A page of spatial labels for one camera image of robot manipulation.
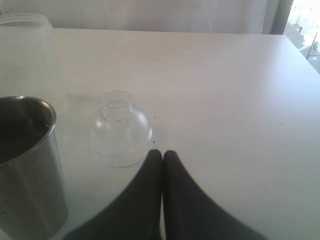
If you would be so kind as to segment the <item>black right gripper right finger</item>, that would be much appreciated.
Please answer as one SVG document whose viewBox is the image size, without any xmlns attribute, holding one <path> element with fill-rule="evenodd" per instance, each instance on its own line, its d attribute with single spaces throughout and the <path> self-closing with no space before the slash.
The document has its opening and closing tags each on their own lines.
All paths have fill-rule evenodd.
<svg viewBox="0 0 320 240">
<path fill-rule="evenodd" d="M 197 185 L 178 154 L 163 156 L 163 210 L 168 240 L 264 240 L 216 204 Z"/>
</svg>

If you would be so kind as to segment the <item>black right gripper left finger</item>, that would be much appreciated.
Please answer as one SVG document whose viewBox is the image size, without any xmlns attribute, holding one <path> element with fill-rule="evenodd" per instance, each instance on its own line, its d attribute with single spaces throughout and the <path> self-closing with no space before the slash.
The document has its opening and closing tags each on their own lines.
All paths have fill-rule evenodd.
<svg viewBox="0 0 320 240">
<path fill-rule="evenodd" d="M 162 154 L 150 150 L 138 173 L 106 208 L 64 236 L 65 240 L 159 240 Z"/>
</svg>

